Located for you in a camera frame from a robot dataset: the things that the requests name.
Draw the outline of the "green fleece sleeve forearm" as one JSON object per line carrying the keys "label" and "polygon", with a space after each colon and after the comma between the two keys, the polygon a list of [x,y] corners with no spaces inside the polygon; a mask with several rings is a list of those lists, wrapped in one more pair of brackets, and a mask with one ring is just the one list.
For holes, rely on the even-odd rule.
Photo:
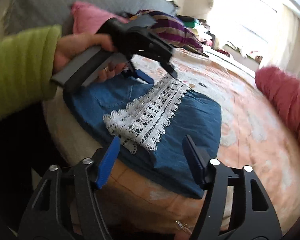
{"label": "green fleece sleeve forearm", "polygon": [[50,79],[60,37],[61,27],[53,25],[0,39],[0,120],[55,95]]}

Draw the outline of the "person's right hand fingertip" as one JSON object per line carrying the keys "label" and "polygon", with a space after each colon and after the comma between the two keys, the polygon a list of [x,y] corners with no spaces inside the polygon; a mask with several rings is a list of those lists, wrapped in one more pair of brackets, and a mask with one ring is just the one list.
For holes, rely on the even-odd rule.
{"label": "person's right hand fingertip", "polygon": [[177,232],[175,233],[174,240],[189,240],[193,232],[193,227],[189,227],[186,223],[175,221],[177,225]]}

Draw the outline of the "person's left hand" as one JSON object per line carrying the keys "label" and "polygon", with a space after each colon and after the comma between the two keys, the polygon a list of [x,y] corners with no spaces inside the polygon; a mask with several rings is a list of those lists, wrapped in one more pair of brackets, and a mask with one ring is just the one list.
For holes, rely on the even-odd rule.
{"label": "person's left hand", "polygon": [[[72,34],[60,38],[55,49],[53,74],[60,72],[74,57],[93,46],[101,46],[104,50],[114,52],[112,40],[107,34]],[[104,82],[120,74],[126,68],[125,62],[109,62],[98,74],[95,82]]]}

